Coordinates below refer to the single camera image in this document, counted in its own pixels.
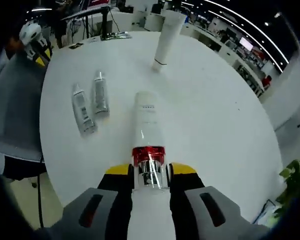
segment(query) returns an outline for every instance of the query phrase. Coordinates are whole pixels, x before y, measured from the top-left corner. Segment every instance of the monitor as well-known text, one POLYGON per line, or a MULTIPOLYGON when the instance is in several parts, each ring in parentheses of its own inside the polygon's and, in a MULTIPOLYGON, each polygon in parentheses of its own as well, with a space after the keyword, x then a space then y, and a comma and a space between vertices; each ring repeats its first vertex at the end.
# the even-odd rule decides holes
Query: monitor
POLYGON ((153 4, 151 12, 154 14, 161 14, 162 5, 161 3, 153 4))
POLYGON ((240 44, 242 46, 244 46, 248 51, 251 51, 252 48, 254 47, 247 39, 245 39, 244 37, 242 37, 240 39, 240 44))
POLYGON ((236 39, 237 34, 234 31, 231 31, 228 27, 225 30, 225 33, 233 39, 236 39))

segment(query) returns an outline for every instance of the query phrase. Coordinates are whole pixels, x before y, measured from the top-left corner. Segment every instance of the potted plant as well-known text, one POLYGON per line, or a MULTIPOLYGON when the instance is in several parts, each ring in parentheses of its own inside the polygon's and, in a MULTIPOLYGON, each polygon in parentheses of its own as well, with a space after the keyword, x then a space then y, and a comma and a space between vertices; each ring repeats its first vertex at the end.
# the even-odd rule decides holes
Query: potted plant
POLYGON ((281 217, 300 194, 300 160, 293 160, 279 175, 284 178, 286 189, 276 198, 281 207, 274 212, 275 218, 281 217))

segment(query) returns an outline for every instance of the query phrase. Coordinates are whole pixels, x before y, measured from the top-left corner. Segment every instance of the table surface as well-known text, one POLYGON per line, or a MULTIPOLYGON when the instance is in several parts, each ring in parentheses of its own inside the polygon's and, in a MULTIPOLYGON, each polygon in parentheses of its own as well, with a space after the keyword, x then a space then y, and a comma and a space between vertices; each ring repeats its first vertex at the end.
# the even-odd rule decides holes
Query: table surface
POLYGON ((258 98, 240 75, 199 41, 178 36, 161 73, 151 66, 159 32, 67 47, 52 57, 43 84, 40 137, 47 172, 63 206, 97 187, 111 166, 130 163, 134 98, 151 91, 159 102, 166 162, 196 169, 206 186, 236 202, 252 221, 280 188, 276 135, 258 98), (72 85, 89 96, 96 71, 106 74, 110 115, 82 138, 72 85))

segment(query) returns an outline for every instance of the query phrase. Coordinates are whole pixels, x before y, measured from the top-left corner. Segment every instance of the ceiling light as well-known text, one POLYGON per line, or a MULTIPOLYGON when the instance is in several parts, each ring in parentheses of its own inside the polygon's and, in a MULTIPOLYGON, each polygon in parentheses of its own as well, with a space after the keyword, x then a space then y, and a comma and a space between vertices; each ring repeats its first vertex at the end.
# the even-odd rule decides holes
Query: ceiling light
POLYGON ((52 10, 52 8, 35 8, 35 9, 32 9, 31 12, 48 11, 48 10, 52 10))
POLYGON ((193 4, 187 3, 187 2, 182 2, 183 4, 189 5, 189 6, 194 6, 193 4))
POLYGON ((281 67, 279 66, 279 64, 277 64, 276 60, 270 55, 270 53, 265 49, 265 47, 262 46, 261 43, 258 42, 251 34, 249 34, 246 30, 244 30, 242 27, 236 25, 234 22, 230 21, 229 19, 227 19, 227 18, 225 18, 225 17, 223 17, 223 16, 221 16, 221 15, 219 15, 219 14, 213 12, 213 11, 210 11, 210 10, 209 10, 208 12, 209 12, 209 13, 212 13, 212 14, 214 14, 214 15, 217 15, 217 16, 219 16, 220 18, 222 18, 222 19, 228 21, 229 23, 233 24, 233 25, 236 26, 238 29, 240 29, 242 32, 244 32, 245 34, 247 34, 247 35, 248 35, 253 41, 255 41, 261 48, 263 48, 263 50, 265 51, 265 53, 269 55, 269 57, 270 57, 270 58, 272 59, 272 61, 274 62, 273 64, 275 64, 275 65, 278 67, 278 69, 280 70, 280 72, 281 72, 281 73, 283 72, 283 70, 281 69, 281 67))
POLYGON ((246 19, 244 16, 240 15, 239 13, 236 13, 235 11, 225 7, 225 6, 222 6, 221 4, 218 4, 216 2, 213 2, 213 1, 210 1, 210 0, 204 0, 205 2, 208 2, 208 3, 211 3, 211 4, 214 4, 214 5, 217 5, 235 15, 237 15, 238 17, 242 18, 243 20, 245 20, 247 23, 249 23, 250 25, 252 25, 255 29, 257 29, 263 36, 265 36, 266 39, 269 40, 269 42, 275 47, 275 49, 277 49, 277 51, 281 54, 281 56, 283 57, 283 59, 286 61, 286 63, 288 64, 289 61, 288 59, 286 58, 286 56, 284 55, 284 53, 279 49, 279 47, 274 43, 274 41, 272 41, 270 39, 270 37, 268 37, 268 35, 266 35, 260 28, 258 28, 256 25, 254 25, 251 21, 249 21, 248 19, 246 19))

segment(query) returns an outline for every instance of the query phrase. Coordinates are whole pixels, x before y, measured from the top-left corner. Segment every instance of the red object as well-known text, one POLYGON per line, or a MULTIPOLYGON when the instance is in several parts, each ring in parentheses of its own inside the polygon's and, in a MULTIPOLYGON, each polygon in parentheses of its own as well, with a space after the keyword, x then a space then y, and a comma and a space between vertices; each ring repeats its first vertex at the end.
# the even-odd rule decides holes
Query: red object
POLYGON ((98 6, 100 4, 108 4, 109 0, 92 0, 89 4, 89 7, 98 6))
POLYGON ((162 164, 165 162, 165 148, 163 146, 140 146, 132 150, 134 166, 142 161, 150 159, 156 160, 162 164))
POLYGON ((258 51, 255 49, 252 49, 252 52, 258 56, 262 61, 265 59, 265 54, 262 51, 258 51))
POLYGON ((271 80, 272 80, 272 77, 271 77, 271 76, 265 77, 264 79, 262 79, 262 85, 263 85, 264 87, 270 85, 271 80))

